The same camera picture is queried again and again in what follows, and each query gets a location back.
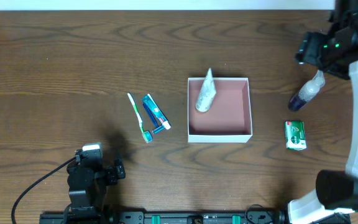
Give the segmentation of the white tube with gold cap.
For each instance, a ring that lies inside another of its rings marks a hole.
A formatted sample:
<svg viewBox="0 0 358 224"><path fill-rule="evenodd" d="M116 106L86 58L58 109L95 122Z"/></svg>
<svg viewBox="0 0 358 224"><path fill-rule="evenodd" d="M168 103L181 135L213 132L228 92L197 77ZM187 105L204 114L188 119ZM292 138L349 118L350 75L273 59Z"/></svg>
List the white tube with gold cap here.
<svg viewBox="0 0 358 224"><path fill-rule="evenodd" d="M212 106L215 96L216 87L214 84L213 71L209 68L195 104L196 109L200 113L207 112Z"/></svg>

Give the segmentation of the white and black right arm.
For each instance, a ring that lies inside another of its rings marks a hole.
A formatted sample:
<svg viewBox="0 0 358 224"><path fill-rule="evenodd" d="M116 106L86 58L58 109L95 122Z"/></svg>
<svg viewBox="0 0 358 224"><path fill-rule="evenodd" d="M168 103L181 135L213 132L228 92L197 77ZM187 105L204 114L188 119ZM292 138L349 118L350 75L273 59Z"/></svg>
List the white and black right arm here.
<svg viewBox="0 0 358 224"><path fill-rule="evenodd" d="M347 223L345 216L358 212L358 6L336 9L330 21L327 34L305 34L295 58L351 81L351 150L344 171L321 170L315 189L288 203L288 223Z"/></svg>

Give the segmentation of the clear bottle with blue liquid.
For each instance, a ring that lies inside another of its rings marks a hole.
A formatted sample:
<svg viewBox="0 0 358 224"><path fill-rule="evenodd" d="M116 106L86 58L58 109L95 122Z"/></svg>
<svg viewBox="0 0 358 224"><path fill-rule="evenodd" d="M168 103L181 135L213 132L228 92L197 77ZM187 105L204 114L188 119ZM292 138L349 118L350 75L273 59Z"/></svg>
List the clear bottle with blue liquid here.
<svg viewBox="0 0 358 224"><path fill-rule="evenodd" d="M319 93L324 84L324 73L318 70L316 75L307 81L301 89L292 96L288 103L288 109L291 111L299 111Z"/></svg>

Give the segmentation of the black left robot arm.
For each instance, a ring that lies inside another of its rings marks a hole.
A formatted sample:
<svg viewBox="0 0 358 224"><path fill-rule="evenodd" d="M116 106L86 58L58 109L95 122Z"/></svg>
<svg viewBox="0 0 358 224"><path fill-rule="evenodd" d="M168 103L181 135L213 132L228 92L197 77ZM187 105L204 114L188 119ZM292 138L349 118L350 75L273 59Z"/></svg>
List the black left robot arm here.
<svg viewBox="0 0 358 224"><path fill-rule="evenodd" d="M104 197L110 185L126 177L119 153L113 161L103 159L102 150L80 149L67 166L71 220L97 220L104 216Z"/></svg>

